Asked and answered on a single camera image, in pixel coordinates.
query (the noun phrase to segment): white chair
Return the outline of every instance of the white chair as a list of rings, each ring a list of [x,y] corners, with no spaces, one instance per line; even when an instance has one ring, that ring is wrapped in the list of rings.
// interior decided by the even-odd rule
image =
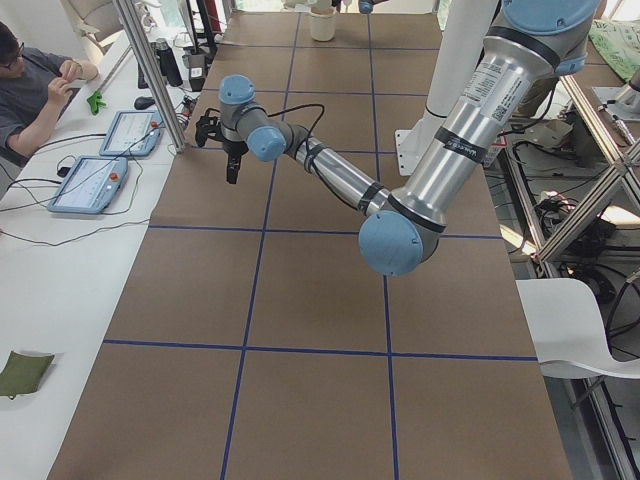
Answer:
[[[63,5],[74,18],[76,31],[87,38],[104,55],[113,43],[113,35],[122,30],[112,0],[64,0]]]
[[[544,376],[600,377],[587,393],[607,376],[640,378],[640,359],[619,362],[611,356],[598,303],[587,285],[571,278],[516,284]]]

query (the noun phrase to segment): green cloth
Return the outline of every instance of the green cloth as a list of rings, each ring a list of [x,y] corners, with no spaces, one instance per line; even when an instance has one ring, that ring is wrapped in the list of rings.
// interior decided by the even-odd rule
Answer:
[[[631,80],[640,68],[640,21],[594,20],[589,38],[613,71]]]
[[[13,399],[16,395],[36,392],[53,357],[31,357],[11,352],[4,370],[0,373],[0,396]]]

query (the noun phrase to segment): glasses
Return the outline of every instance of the glasses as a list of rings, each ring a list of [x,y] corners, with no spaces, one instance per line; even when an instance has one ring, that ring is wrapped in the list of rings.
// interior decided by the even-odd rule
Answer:
[[[20,44],[20,47],[18,48],[18,54],[15,56],[15,58],[7,64],[0,64],[0,67],[6,68],[7,70],[11,70],[13,67],[15,67],[16,62],[22,56],[23,51],[24,51],[24,42]]]

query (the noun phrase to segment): hand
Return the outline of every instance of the hand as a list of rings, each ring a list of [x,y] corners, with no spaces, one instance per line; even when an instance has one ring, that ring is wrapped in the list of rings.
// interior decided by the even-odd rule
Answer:
[[[49,102],[64,107],[71,98],[71,86],[64,78],[56,77],[48,86]]]
[[[65,60],[60,65],[60,74],[67,82],[71,83],[82,75],[82,67],[74,60]]]

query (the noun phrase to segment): gray shirt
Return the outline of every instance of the gray shirt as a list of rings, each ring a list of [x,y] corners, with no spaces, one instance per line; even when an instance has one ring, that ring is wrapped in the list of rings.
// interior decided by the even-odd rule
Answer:
[[[60,66],[69,59],[26,47],[22,58],[25,69],[20,77],[0,78],[0,146],[9,151],[7,139],[19,134],[40,114],[49,98],[49,83],[60,76]]]

